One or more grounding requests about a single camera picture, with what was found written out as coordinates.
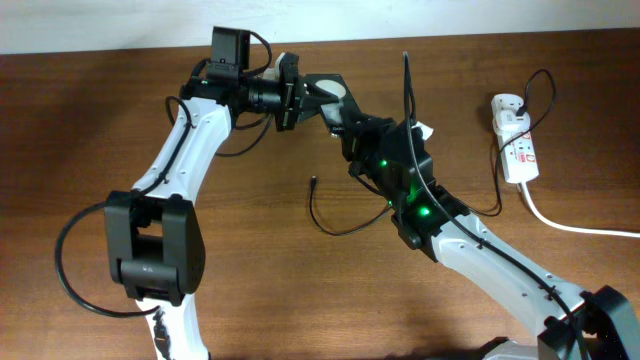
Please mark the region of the black smartphone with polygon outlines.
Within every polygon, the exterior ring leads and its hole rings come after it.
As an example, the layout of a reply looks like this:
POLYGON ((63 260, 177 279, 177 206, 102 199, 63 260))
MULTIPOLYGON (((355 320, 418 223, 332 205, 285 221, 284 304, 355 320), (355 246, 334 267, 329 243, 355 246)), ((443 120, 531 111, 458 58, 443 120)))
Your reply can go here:
POLYGON ((360 114, 351 91, 339 74, 308 74, 302 78, 297 122, 320 115, 331 135, 343 137, 353 117, 360 114))

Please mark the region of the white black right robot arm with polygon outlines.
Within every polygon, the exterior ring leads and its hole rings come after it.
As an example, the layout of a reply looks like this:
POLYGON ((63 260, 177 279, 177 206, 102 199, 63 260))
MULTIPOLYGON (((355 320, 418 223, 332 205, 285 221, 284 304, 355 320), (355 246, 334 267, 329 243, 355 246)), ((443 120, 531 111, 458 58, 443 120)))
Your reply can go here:
POLYGON ((520 321, 533 345, 489 344, 485 359, 636 359, 639 320, 620 292, 589 292, 519 253, 432 176, 425 126, 358 115, 337 131, 355 175, 388 201, 399 237, 469 279, 520 321))

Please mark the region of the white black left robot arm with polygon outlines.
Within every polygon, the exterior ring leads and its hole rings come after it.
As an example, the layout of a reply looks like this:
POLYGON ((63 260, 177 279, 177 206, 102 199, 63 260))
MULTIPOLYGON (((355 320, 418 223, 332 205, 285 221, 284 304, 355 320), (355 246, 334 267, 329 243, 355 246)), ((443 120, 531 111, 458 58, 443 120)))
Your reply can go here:
POLYGON ((301 76, 283 53, 249 67, 253 32, 216 27, 175 100, 173 128, 152 166, 105 209, 110 274, 146 319, 160 359, 208 359, 195 292, 206 262, 195 202, 219 147, 244 112, 274 117, 279 130, 322 112, 336 129, 347 87, 336 74, 301 76))

